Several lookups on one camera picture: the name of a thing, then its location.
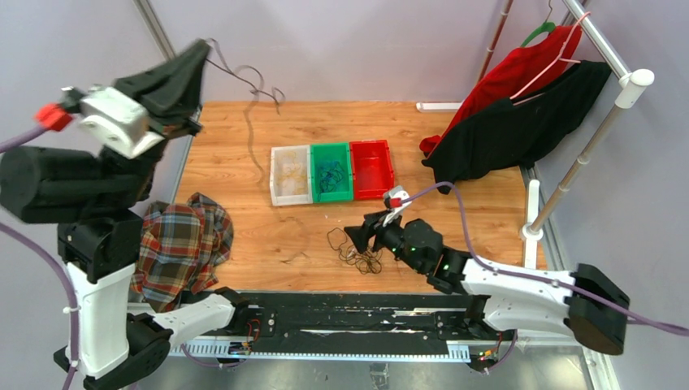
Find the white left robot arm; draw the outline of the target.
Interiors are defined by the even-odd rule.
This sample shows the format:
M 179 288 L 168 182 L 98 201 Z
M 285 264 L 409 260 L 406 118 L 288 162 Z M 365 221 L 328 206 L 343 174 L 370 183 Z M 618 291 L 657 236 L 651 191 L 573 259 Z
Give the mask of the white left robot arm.
M 242 334 L 248 302 L 230 288 L 162 314 L 128 312 L 141 245 L 132 208 L 150 192 L 169 141 L 201 131 L 195 114 L 210 44 L 109 85 L 63 89 L 37 126 L 1 146 L 1 204 L 27 224 L 57 227 L 58 258 L 8 226 L 41 256 L 67 294 L 70 336 L 54 361 L 87 389 L 123 389 L 155 372 L 170 351 L 207 332 Z

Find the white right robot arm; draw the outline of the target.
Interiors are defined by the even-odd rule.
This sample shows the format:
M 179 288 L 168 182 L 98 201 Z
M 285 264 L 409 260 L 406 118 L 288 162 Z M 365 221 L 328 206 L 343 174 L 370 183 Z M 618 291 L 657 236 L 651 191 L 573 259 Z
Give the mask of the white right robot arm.
M 358 252 L 387 249 L 435 290 L 471 297 L 464 325 L 474 338 L 494 331 L 550 332 L 599 353 L 623 353 L 626 316 L 613 306 L 628 309 L 630 298 L 599 268 L 580 263 L 574 271 L 540 271 L 478 260 L 445 245 L 422 219 L 382 219 L 380 212 L 368 214 L 344 233 Z

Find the red plastic bin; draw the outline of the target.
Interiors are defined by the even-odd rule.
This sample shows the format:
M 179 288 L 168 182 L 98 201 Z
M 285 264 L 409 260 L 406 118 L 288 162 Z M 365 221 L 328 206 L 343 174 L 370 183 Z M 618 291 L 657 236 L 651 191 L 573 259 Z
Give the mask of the red plastic bin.
M 353 199 L 380 199 L 394 185 L 389 145 L 385 140 L 350 141 Z

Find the green plastic bin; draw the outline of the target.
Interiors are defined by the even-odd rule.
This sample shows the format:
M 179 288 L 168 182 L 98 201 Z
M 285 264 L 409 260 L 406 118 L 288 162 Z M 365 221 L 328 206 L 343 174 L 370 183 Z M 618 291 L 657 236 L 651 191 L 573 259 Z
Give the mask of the green plastic bin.
M 314 203 L 353 200 L 353 168 L 349 143 L 312 144 L 310 168 Z

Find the white translucent plastic bin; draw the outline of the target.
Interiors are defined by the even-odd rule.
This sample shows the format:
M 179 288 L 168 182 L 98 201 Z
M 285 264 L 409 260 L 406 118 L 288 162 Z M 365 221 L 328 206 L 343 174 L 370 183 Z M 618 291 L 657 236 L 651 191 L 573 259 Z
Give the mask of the white translucent plastic bin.
M 273 206 L 313 203 L 309 145 L 273 147 L 270 168 Z

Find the plaid cloth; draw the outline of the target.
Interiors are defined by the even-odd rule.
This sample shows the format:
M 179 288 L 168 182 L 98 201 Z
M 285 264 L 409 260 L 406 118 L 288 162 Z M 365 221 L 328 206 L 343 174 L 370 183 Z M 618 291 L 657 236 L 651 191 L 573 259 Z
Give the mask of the plaid cloth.
M 185 203 L 153 202 L 143 218 L 130 287 L 154 311 L 172 311 L 183 292 L 218 283 L 215 269 L 231 257 L 233 239 L 229 213 L 202 193 Z

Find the black shirt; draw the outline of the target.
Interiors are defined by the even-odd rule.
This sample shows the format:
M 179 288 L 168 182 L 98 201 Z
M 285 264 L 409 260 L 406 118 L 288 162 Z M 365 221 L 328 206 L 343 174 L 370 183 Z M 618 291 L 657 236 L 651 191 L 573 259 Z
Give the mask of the black shirt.
M 582 124 L 610 74 L 606 63 L 583 60 L 534 93 L 502 98 L 454 125 L 422 164 L 436 182 L 453 183 L 533 167 Z

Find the red shirt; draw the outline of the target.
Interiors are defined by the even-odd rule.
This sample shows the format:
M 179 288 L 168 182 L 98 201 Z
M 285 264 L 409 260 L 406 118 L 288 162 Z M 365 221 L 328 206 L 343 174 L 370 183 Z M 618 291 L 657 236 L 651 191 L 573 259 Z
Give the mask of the red shirt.
M 419 149 L 425 154 L 422 165 L 436 167 L 449 161 L 466 163 L 474 149 L 490 144 L 499 118 L 515 110 L 510 97 L 540 73 L 557 54 L 573 26 L 558 26 L 542 42 L 512 50 L 471 90 L 450 125 L 440 136 L 421 141 Z M 563 54 L 571 59 L 579 45 L 582 29 L 572 35 Z M 568 67 L 558 61 L 519 98 L 536 93 L 555 81 Z

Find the pink hanger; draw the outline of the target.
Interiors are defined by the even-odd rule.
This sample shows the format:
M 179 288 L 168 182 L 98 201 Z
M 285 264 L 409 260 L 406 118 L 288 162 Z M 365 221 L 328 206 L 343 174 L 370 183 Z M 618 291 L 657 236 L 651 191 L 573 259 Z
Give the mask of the pink hanger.
M 563 42 L 557 57 L 555 57 L 551 63 L 549 63 L 540 73 L 535 75 L 527 84 L 525 84 L 520 90 L 518 90 L 514 95 L 512 95 L 509 99 L 514 100 L 515 98 L 518 98 L 521 94 L 523 94 L 527 89 L 530 88 L 531 85 L 533 85 L 540 77 L 543 76 L 543 74 L 547 73 L 558 61 L 562 61 L 565 63 L 579 63 L 578 60 L 574 60 L 571 58 L 564 58 L 563 54 L 566 51 L 566 47 L 569 44 L 569 41 L 574 34 L 574 32 L 579 28 L 579 25 L 591 14 L 590 11 L 585 11 L 581 17 L 579 17 L 576 21 L 576 23 L 573 25 L 572 29 L 570 30 L 567 38 Z

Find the green hanger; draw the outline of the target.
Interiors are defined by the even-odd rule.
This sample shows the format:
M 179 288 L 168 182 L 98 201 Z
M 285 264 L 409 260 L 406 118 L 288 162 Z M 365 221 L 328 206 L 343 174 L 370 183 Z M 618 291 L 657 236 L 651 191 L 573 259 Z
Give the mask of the green hanger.
M 544 34 L 544 33 L 550 34 L 557 28 L 557 25 L 550 20 L 550 17 L 553 13 L 552 0 L 548 0 L 547 6 L 548 6 L 548 14 L 545 16 L 543 23 L 540 24 L 538 27 L 536 27 L 526 37 L 526 39 L 520 45 L 521 48 L 527 47 L 539 35 Z

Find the silver clothes rack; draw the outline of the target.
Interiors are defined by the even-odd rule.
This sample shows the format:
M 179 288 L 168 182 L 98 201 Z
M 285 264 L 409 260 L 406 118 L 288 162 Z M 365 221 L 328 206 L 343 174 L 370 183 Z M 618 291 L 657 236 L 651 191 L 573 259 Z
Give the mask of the silver clothes rack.
M 618 110 L 613 100 L 620 94 L 618 79 L 611 75 L 596 104 L 582 122 L 579 129 L 566 136 L 559 146 L 544 160 L 536 163 L 536 179 L 541 179 L 545 195 L 556 189 L 556 179 L 562 179 L 566 166 L 576 163 L 587 141 L 591 141 L 601 125 L 603 132 L 596 136 L 596 143 L 588 153 L 588 164 L 582 166 L 572 182 L 570 190 L 563 193 L 544 227 L 549 250 L 567 257 L 570 262 L 625 263 L 644 262 L 657 250 L 654 240 L 658 238 L 653 228 L 655 206 L 645 206 L 658 200 L 652 194 L 654 184 L 647 183 L 651 173 L 644 173 L 653 160 L 652 125 L 659 123 L 653 117 L 661 93 L 661 66 L 653 63 L 653 44 L 650 38 L 661 26 L 654 1 L 581 1 L 591 11 L 591 22 L 605 35 L 626 61 L 629 69 L 648 68 L 656 75 L 655 84 L 648 88 L 630 109 Z M 500 262 L 521 262 L 510 260 L 522 253 L 522 241 L 518 229 L 523 210 L 517 217 L 509 217 L 514 226 L 506 233 L 493 234 L 488 222 L 498 222 L 497 214 L 478 212 L 467 217 L 470 222 L 470 238 L 473 248 L 485 258 Z

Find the grey corner wall post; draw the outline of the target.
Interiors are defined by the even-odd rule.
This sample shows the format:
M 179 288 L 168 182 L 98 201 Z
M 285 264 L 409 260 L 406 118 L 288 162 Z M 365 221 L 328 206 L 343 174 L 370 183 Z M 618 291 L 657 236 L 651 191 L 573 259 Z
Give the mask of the grey corner wall post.
M 150 0 L 133 0 L 133 3 L 162 56 L 166 60 L 173 59 L 176 56 L 176 51 L 152 2 Z

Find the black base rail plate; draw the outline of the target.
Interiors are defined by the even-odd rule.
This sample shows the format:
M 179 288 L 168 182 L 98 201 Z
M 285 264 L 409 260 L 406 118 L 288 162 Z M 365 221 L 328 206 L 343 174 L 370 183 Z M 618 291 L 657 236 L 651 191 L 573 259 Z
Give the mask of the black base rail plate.
M 441 355 L 449 341 L 505 347 L 512 331 L 473 320 L 471 298 L 441 294 L 243 292 L 240 330 L 217 336 L 254 352 L 327 355 Z

